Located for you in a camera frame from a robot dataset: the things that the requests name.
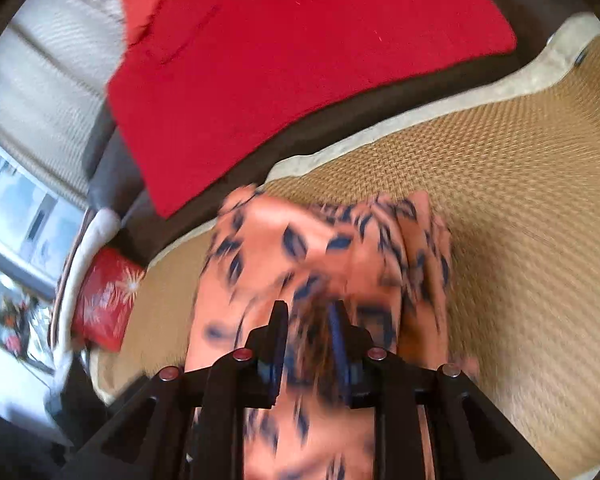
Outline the beige patterned curtain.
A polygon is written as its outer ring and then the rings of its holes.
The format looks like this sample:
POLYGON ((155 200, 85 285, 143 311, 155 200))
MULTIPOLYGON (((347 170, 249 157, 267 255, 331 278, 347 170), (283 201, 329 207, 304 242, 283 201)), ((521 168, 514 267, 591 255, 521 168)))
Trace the beige patterned curtain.
POLYGON ((82 157, 123 36, 121 0, 26 0, 0 36, 0 145, 79 207, 82 157))

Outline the woven rattan mat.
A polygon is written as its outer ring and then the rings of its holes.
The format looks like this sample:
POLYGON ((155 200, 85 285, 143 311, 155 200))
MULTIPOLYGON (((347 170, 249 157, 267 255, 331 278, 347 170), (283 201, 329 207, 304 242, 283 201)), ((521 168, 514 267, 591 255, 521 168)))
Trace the woven rattan mat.
POLYGON ((451 347, 558 477, 600 469, 600 22, 488 86, 278 162, 299 205, 425 190, 452 232, 451 347))

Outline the red sparkle gift bag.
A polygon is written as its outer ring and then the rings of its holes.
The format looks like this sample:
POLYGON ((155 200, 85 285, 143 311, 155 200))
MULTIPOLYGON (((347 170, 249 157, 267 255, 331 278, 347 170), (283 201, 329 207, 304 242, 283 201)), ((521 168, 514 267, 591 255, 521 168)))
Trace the red sparkle gift bag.
POLYGON ((111 247, 93 259, 81 285, 72 332, 109 352, 122 347, 145 269, 111 247))

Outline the window with frame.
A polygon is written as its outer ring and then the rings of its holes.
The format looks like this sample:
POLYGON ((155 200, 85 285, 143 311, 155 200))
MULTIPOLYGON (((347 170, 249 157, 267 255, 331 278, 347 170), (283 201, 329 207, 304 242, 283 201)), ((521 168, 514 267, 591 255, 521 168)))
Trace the window with frame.
POLYGON ((56 287, 83 214, 0 147, 0 349, 48 374, 56 287))

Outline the orange floral garment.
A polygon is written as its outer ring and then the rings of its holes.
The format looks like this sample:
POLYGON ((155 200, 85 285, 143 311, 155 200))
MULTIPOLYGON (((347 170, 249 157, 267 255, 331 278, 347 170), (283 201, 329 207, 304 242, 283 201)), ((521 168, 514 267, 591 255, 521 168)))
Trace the orange floral garment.
POLYGON ((289 311, 282 388, 273 408, 245 416, 249 479, 368 479, 374 414, 337 396, 327 307, 404 361, 451 359, 451 235, 425 192, 301 206, 253 188, 227 196, 212 231, 185 366, 242 347, 276 301, 289 311))

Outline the red cushion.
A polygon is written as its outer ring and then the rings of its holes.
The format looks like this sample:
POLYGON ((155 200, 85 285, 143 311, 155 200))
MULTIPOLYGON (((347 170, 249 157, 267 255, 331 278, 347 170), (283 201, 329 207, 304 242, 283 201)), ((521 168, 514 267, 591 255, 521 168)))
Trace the red cushion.
POLYGON ((108 103, 163 217, 306 115, 517 43, 491 0, 121 1, 108 103))

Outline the dark brown sofa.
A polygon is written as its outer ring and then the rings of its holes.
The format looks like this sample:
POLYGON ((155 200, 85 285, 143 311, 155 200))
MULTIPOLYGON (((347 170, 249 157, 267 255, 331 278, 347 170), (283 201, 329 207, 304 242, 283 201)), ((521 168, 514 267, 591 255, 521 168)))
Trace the dark brown sofa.
POLYGON ((82 159, 88 204, 94 210, 109 208, 121 218, 122 232, 114 244, 135 262, 146 264, 174 240, 212 219, 231 190, 263 183, 276 162, 314 154, 397 114, 493 84, 534 60, 570 16, 591 11, 600 18, 600 0, 494 1, 518 37, 514 52, 389 84, 313 112, 266 141, 234 168, 222 172, 168 218, 156 213, 110 109, 103 106, 82 159))

